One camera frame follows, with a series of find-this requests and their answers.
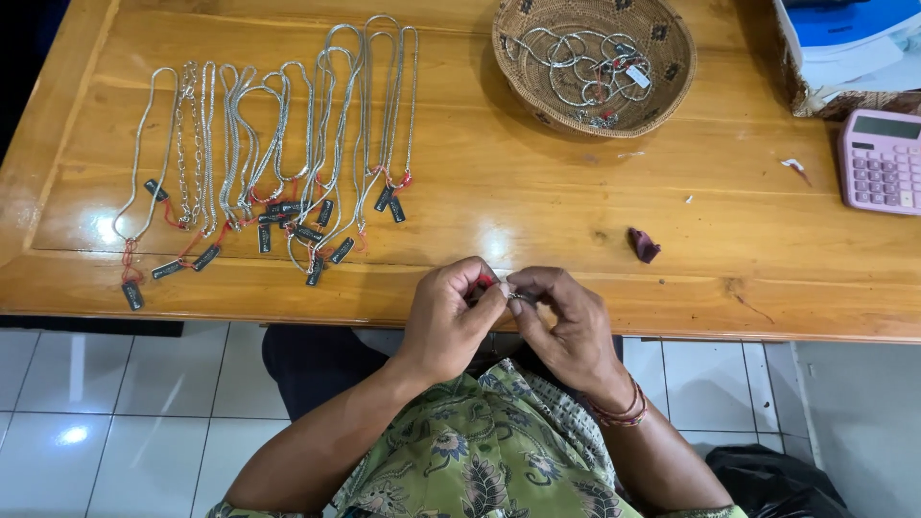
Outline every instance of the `wood grain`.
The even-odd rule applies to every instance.
[[[691,92],[656,132],[611,141],[554,133],[518,106],[492,56],[492,0],[74,0],[0,171],[0,312],[401,325],[425,271],[479,254],[500,273],[567,268],[604,296],[619,333],[921,341],[921,228],[843,206],[838,127],[790,116],[768,3],[673,4],[700,51]],[[254,229],[231,233],[203,272],[146,280],[146,306],[131,313],[119,289],[122,244],[109,226],[130,193],[150,73],[189,59],[261,70],[309,63],[332,24],[378,12],[421,35],[407,221],[369,206],[368,252],[325,270],[316,288],[304,286],[278,228],[268,254],[257,252]],[[303,164],[305,92],[296,82],[288,173]],[[158,176],[169,97],[158,83],[141,181]],[[273,104],[253,95],[240,108],[263,144]],[[218,110],[218,184],[222,125]],[[356,124],[349,131],[351,157]],[[811,188],[779,164],[789,158],[806,166]],[[349,183],[351,167],[349,158]],[[261,191],[274,188],[270,176]],[[174,194],[176,177],[174,156],[165,184]],[[346,189],[346,209],[354,197]],[[145,216],[137,204],[120,227]],[[189,240],[162,221],[161,206],[155,216],[139,243],[145,272]],[[635,259],[628,227],[662,244],[652,265]]]

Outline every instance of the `rattan basket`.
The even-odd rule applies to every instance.
[[[612,129],[580,122],[575,117],[580,109],[551,89],[548,68],[509,39],[538,27],[557,34],[584,29],[629,34],[651,63],[652,91],[641,101],[612,98],[603,107],[618,114]],[[664,123],[684,99],[697,67],[691,32],[664,0],[502,0],[493,21],[493,50],[512,92],[537,120],[565,133],[613,138],[640,136]]]

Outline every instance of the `blue paper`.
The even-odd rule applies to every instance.
[[[921,13],[918,0],[870,0],[843,7],[790,8],[801,47],[844,45],[869,38]]]

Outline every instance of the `black bag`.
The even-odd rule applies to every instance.
[[[716,448],[706,463],[749,518],[856,518],[821,469],[760,444]]]

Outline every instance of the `floral pattern shirt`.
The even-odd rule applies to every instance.
[[[419,395],[332,506],[336,518],[639,518],[614,491],[598,425],[571,397],[505,359]],[[267,518],[224,502],[208,518]],[[299,515],[288,515],[294,518]],[[738,507],[669,517],[744,518]]]

